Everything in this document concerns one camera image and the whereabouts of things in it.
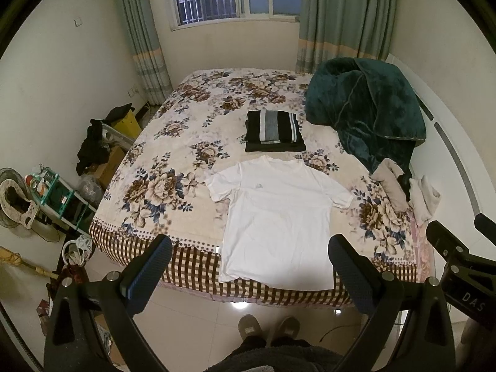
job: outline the slipper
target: slipper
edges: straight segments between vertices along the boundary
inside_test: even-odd
[[[292,339],[296,339],[299,333],[299,322],[298,319],[296,319],[294,316],[289,316],[286,317],[281,324],[279,325],[279,328],[274,334],[274,338],[272,340],[275,340],[280,337],[291,337]]]
[[[237,329],[240,331],[240,336],[244,340],[248,336],[262,337],[262,328],[255,316],[246,314],[237,324]]]

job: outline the curtain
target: curtain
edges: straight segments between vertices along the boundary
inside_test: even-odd
[[[385,60],[396,0],[302,0],[296,71],[334,57]]]
[[[117,9],[148,99],[151,104],[162,104],[172,86],[153,22],[150,0],[117,0]]]

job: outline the bed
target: bed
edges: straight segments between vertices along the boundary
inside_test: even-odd
[[[223,302],[341,307],[351,300],[339,280],[334,289],[293,291],[253,280],[219,283],[223,229],[229,202],[214,203],[203,181],[212,172],[264,153],[246,153],[248,110],[297,113],[307,150],[269,153],[324,172],[355,199],[346,210],[332,209],[331,232],[342,233],[379,270],[403,281],[423,281],[430,273],[426,240],[409,212],[395,214],[380,184],[344,152],[330,127],[308,123],[304,93],[310,74],[256,69],[197,71],[160,107],[114,175],[90,227],[97,247],[127,265],[155,236],[174,244],[161,285]]]

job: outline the beige cloth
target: beige cloth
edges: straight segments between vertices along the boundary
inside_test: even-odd
[[[377,180],[383,187],[394,212],[406,211],[408,209],[406,195],[397,180],[402,174],[403,171],[395,161],[385,158],[371,175],[371,178]]]
[[[410,179],[410,206],[419,227],[434,216],[440,200],[441,194],[432,187],[427,176]]]

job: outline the folded clothes stack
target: folded clothes stack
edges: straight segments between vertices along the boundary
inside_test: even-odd
[[[282,110],[250,110],[245,139],[246,152],[300,152],[307,149],[296,114]]]

